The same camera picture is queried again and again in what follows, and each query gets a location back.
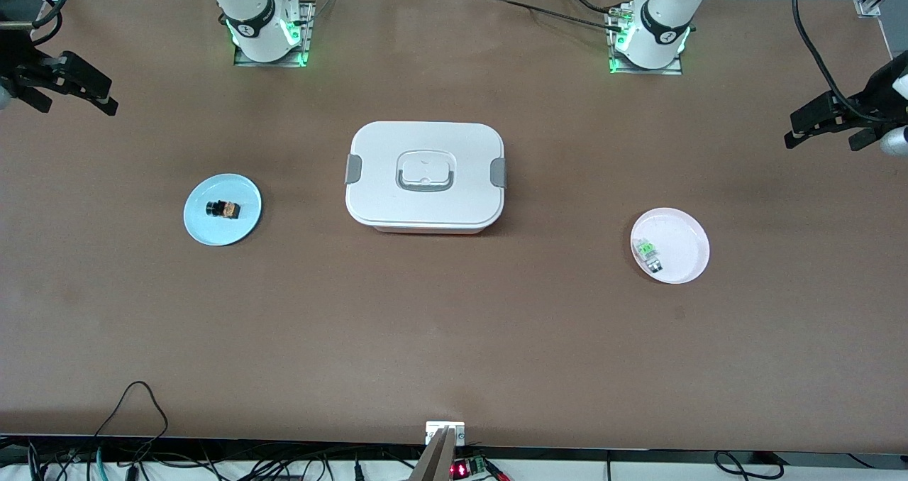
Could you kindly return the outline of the white lidded lunch box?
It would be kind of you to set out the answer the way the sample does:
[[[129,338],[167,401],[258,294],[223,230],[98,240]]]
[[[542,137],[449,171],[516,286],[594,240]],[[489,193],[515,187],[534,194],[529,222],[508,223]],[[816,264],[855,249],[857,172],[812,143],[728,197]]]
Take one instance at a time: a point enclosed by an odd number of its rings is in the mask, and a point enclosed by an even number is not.
[[[477,234],[502,215],[504,141],[484,124],[375,121],[353,136],[345,205],[388,233]]]

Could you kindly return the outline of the pink plate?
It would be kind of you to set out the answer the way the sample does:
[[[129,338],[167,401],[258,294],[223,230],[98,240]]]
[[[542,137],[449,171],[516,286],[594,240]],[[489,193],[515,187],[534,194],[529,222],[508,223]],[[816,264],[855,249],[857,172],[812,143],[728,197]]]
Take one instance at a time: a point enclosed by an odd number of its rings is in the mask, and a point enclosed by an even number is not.
[[[647,238],[659,251],[663,270],[650,274],[633,254],[632,238]],[[645,275],[664,284],[687,284],[706,271],[710,244],[700,222],[674,207],[656,207],[642,213],[629,233],[633,260]]]

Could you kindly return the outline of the light blue plate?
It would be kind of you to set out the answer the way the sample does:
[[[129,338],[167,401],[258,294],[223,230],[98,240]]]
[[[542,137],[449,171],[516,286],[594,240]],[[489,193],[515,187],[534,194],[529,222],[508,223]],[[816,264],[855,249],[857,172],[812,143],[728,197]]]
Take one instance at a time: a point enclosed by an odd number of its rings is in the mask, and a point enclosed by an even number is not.
[[[239,219],[207,216],[206,203],[218,200],[239,204]],[[259,187],[250,178],[224,173],[206,178],[190,192],[184,203],[184,227],[202,245],[233,245],[252,234],[259,226],[262,212]]]

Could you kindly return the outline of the circuit board with red display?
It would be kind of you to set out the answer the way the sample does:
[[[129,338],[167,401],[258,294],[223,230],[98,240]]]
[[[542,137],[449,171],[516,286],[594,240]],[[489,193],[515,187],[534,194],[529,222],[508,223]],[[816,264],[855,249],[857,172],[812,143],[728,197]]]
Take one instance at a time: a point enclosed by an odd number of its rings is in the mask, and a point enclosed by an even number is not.
[[[463,481],[476,475],[489,474],[489,468],[482,455],[467,456],[466,458],[455,459],[450,467],[450,478],[452,481]]]

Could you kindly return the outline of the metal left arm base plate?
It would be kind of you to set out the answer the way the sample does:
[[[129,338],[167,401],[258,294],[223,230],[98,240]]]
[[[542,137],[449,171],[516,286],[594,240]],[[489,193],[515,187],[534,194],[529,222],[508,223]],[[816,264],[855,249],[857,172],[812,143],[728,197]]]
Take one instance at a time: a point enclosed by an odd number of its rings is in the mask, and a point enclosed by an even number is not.
[[[633,63],[624,51],[633,35],[633,13],[627,6],[631,3],[623,3],[620,8],[609,8],[609,12],[604,13],[604,21],[607,26],[616,26],[618,31],[609,31],[607,33],[607,45],[609,45],[609,71],[611,74],[660,74],[660,76],[681,76],[683,74],[683,65],[680,59],[680,53],[684,49],[684,43],[679,45],[679,52],[675,54],[671,63],[661,68],[646,68]]]

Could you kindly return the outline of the green and clear switch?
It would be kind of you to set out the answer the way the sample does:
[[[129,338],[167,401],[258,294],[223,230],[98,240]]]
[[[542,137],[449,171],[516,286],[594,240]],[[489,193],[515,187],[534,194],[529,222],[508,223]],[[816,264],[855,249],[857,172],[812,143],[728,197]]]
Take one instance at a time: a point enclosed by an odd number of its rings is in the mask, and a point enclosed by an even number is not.
[[[647,238],[632,238],[631,245],[636,260],[648,273],[655,274],[663,270],[659,251]]]

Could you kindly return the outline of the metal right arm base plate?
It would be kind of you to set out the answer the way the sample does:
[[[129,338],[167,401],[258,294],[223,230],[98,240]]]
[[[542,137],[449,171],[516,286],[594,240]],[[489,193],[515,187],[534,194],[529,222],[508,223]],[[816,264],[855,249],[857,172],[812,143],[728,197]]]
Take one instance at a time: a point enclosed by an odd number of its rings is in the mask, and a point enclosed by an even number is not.
[[[279,60],[272,62],[256,62],[250,60],[246,54],[241,52],[237,45],[234,45],[233,66],[234,67],[283,67],[283,68],[303,68],[308,66],[309,48],[311,48],[312,34],[314,34],[314,24],[316,16],[316,3],[313,1],[299,2],[296,11],[289,13],[292,21],[285,23],[285,35],[293,43],[291,50],[283,55]]]

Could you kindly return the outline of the small metal bracket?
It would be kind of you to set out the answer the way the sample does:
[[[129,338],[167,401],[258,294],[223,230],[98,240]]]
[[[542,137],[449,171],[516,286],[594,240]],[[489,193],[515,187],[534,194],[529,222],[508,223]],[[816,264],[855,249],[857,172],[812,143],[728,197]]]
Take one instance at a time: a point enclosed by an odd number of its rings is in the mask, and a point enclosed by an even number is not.
[[[427,421],[425,426],[425,445],[427,446],[431,442],[435,433],[443,429],[454,429],[456,446],[458,448],[466,446],[466,425],[460,421]]]

